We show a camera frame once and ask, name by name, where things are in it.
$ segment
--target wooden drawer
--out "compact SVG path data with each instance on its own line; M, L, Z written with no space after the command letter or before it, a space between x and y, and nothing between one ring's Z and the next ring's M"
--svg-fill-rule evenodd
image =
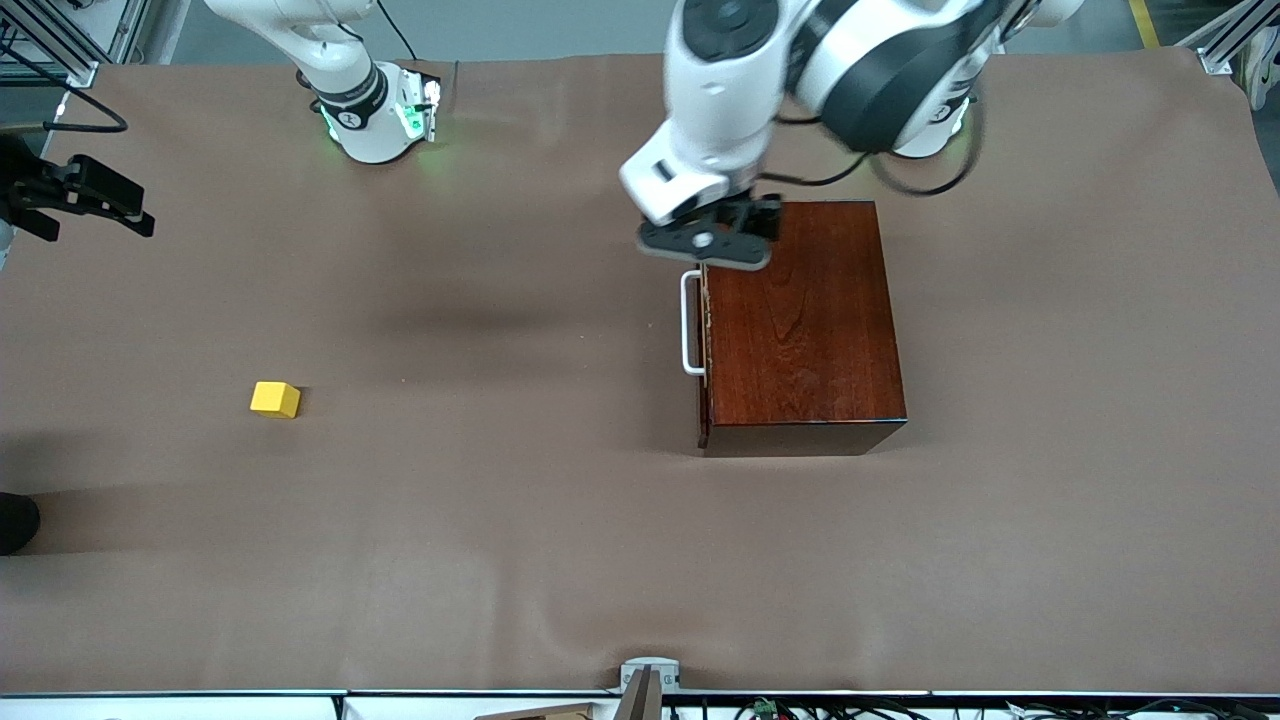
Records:
M700 279L707 455L861 455L906 423L873 202L787 202L768 266Z

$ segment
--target wire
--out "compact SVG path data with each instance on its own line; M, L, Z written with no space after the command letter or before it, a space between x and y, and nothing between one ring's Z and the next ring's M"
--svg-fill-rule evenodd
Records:
M1016 13L1007 15L1010 18L1009 24L1000 31L1001 45L1009 42L1015 35L1027 27L1028 22L1030 22L1030 14L1036 10L1036 8L1032 8L1032 3L1036 3L1036 0L1023 0L1021 8L1018 8Z
M869 700L869 698L859 698L859 700ZM887 712L882 712L882 711L872 708L872 707L855 707L854 712L851 715L849 715L849 717L858 717L859 715L861 715L864 712L868 714L868 715L874 715L874 716L879 717L881 720L897 720L897 717L893 717L892 715L890 715ZM910 710L906 710L905 707L901 711L899 711L899 712L904 712L905 715L909 715L911 717L924 717L923 715L920 715L918 712L911 712Z
M1030 702L1023 706L1023 710L1047 712L1047 715L1028 715L1028 720L1033 717L1042 717L1044 720L1106 720L1110 717L1105 710L1097 706L1084 703L1083 707L1084 710L1064 710L1051 705Z
M934 197L955 188L957 184L963 183L973 169L978 165L978 158L982 156L982 147L987 135L987 113L979 106L980 102L970 102L970 106L975 108L973 113L973 124L970 127L969 135L969 147L965 151L964 164L960 165L960 170L956 172L955 177L947 182L936 187L914 187L906 184L905 182L893 177L878 158L872 163L872 172L876 177L888 187L901 192L902 195L910 195L913 197Z
M1215 717L1219 717L1220 720L1228 720L1230 717L1226 712L1222 712L1221 710L1217 710L1216 707L1210 707L1208 705L1203 705L1203 703L1193 702L1193 701L1188 701L1188 700L1179 700L1176 697L1162 698L1162 700L1157 700L1155 702L1148 702L1147 705L1139 707L1138 710L1130 710L1129 712L1117 712L1115 715L1108 715L1108 717L1121 719L1123 720L1123 719L1133 717L1134 715L1137 715L1139 712L1149 712L1149 711L1152 711L1152 710L1155 710L1155 708L1157 708L1157 707L1160 707L1162 705L1172 705L1174 706L1174 712L1187 712L1187 710L1184 710L1184 708L1192 708L1192 710L1196 710L1198 712L1204 712L1204 714L1208 714L1208 715L1213 715Z
M106 105L99 102L97 100L95 100L93 97L91 97L83 90L81 90L78 87L73 87L65 79L59 78L59 77L54 76L52 73L50 73L49 70L46 70L45 68L41 68L36 63L32 63L31 60L28 60L27 58L24 58L20 53L18 53L17 50L14 50L12 47L12 44L10 44L10 46L0 47L0 55L9 55L14 60L18 60L18 63L20 63L28 70L36 73L37 76L40 76L40 77L42 77L45 79L47 79L49 82L52 82L52 83L60 86L67 92L70 92L76 97L79 97L81 100L88 102L95 109L97 109L100 113L102 113L108 118L111 118L111 120L115 122L114 126L86 126L86 124L78 124L78 123L51 123L51 122L44 122L44 123L40 123L41 128L44 128L46 131L59 129L59 131L64 131L64 132L92 132L92 133L114 133L114 132L124 132L124 131L129 129L129 123L125 122L124 118L122 118L119 113L116 113L115 110L113 110L113 109L108 108ZM12 131L8 129L8 128L0 128L0 133L12 133Z
M305 87L305 88L315 92L315 88L311 87L311 81L307 79L307 76L302 74L302 68L298 68L297 72L293 73L293 79L298 81L298 85L301 85L302 87ZM312 97L311 99L311 105L308 105L307 108L312 113L319 113L320 111L320 96L317 95L317 96Z
M324 8L324 14L329 17L329 22L338 26L338 29L347 33L348 37L358 40L360 42L365 41L365 38L357 35L356 31L347 27L347 23L338 19L338 13L333 10L333 5L329 4L329 0L320 0L320 6Z
M773 118L773 122L778 123L780 126L815 126L815 124L818 124L818 123L822 122L822 118L819 118L819 117L813 117L813 118L783 118L782 115L778 115L778 117Z
M796 715L796 714L795 714L795 712L794 712L794 711L792 711L792 710L791 710L791 708L790 708L790 707L788 707L788 706L787 706L787 705L786 705L785 702L782 702L781 700L776 700L776 701L773 701L773 706L778 708L778 716L781 716L781 717L785 717L786 720L800 720L800 716L797 716L797 715Z
M340 29L342 32L346 32L347 35L349 35L351 37L358 40L360 42L365 41L365 38L360 33L357 33L356 31L353 31L349 27L347 27L347 23L338 23L338 29Z
M902 715L906 715L908 717L911 717L913 720L929 720L925 715L922 715L922 714L919 714L919 712L916 712L914 710L910 710L909 707L906 707L905 705L902 705L902 703L900 703L897 701L883 700L883 698L873 698L873 697L864 698L864 701L865 702L872 702L874 705L878 705L879 707L884 707L884 708L891 710L893 712L900 712Z
M865 163L867 159L870 158L870 156L872 156L870 152L863 152L861 155L858 156L856 160L854 160L852 165L849 165L847 168L845 168L844 170L841 170L841 172L831 176L829 178L822 178L822 179L812 181L812 179L805 179L805 178L800 178L800 177L796 177L796 176L786 176L786 174L780 174L780 173L760 173L760 179L769 179L769 181L773 181L773 182L781 182L781 183L786 183L786 184L795 184L795 186L800 186L800 187L823 187L823 186L828 186L828 184L835 184L835 183L837 183L837 182L847 178L849 176L854 174L854 170L856 170L858 168L860 168L861 164Z
M383 0L378 0L378 9L383 12L383 17L387 18L387 23L392 26L392 29L394 29L396 35L399 36L401 42L404 44L404 49L408 50L408 56L413 60L421 60L421 58L417 56L417 53L413 51L413 46L408 44L408 38L404 37L403 32L401 32L399 26L392 19L392 14L387 12L387 5L383 5Z

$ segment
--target brown paper surface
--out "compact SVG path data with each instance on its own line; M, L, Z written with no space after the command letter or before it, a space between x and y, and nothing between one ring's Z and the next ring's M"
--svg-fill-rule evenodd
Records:
M685 268L616 179L659 67L462 65L388 167L287 67L104 68L133 128L52 158L145 184L157 237L68 219L0 274L0 487L45 510L0 560L0 689L664 655L687 687L1274 691L1280 204L1240 92L1178 50L996 58L956 191L791 192L879 201L911 421L705 460ZM777 136L773 170L847 163ZM262 379L300 419L248 411Z

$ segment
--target drawer handle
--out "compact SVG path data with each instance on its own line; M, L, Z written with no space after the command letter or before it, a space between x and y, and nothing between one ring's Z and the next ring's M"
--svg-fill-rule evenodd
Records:
M703 275L701 270L689 270L687 273L680 275L680 363L685 366L685 372L695 378L701 378L707 374L707 368L699 368L694 365L690 359L689 347L689 281L700 278Z

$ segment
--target yellow cube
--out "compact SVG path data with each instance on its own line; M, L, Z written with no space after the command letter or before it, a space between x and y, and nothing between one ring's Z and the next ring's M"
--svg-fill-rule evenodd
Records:
M302 393L289 383L257 383L253 387L253 400L248 409L264 418L292 420L298 416L298 402Z

